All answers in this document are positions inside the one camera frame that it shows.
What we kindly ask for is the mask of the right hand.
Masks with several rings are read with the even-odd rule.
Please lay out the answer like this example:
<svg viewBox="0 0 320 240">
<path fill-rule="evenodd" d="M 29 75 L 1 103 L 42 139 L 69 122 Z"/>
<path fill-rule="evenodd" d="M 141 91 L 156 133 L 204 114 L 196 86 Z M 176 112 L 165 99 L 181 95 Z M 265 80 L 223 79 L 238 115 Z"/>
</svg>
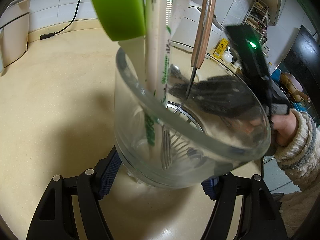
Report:
<svg viewBox="0 0 320 240">
<path fill-rule="evenodd" d="M 275 145 L 277 147 L 286 147 L 296 136 L 298 130 L 298 120 L 294 115 L 293 109 L 290 109 L 287 115 L 271 116 L 273 130 L 276 135 Z"/>
</svg>

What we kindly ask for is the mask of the knitted sweater right forearm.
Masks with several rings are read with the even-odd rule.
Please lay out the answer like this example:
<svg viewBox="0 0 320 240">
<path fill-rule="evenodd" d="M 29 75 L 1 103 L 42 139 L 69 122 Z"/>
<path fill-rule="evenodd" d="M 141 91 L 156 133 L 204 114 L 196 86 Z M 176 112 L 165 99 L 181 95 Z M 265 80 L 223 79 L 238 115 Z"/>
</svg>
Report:
<svg viewBox="0 0 320 240">
<path fill-rule="evenodd" d="M 280 200 L 281 217 L 289 237 L 302 225 L 319 195 L 319 130 L 307 112 L 296 109 L 293 112 L 298 120 L 296 136 L 274 154 L 280 169 L 300 189 Z"/>
</svg>

